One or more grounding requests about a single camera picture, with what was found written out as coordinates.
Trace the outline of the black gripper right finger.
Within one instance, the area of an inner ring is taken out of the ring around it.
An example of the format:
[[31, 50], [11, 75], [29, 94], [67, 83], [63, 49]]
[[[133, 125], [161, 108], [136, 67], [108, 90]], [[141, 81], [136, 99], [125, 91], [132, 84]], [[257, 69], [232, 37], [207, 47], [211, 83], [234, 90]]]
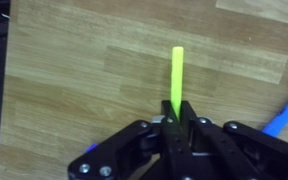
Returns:
[[219, 127], [188, 101], [181, 104], [180, 120], [193, 154], [210, 160], [221, 180], [288, 180], [288, 142], [237, 121]]

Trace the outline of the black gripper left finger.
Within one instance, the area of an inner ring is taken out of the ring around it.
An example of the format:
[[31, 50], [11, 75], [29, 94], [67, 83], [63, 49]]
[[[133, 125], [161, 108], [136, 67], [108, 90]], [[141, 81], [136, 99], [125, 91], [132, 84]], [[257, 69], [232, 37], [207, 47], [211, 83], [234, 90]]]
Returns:
[[137, 120], [74, 159], [68, 180], [193, 180], [198, 176], [188, 140], [171, 102], [161, 102], [158, 122]]

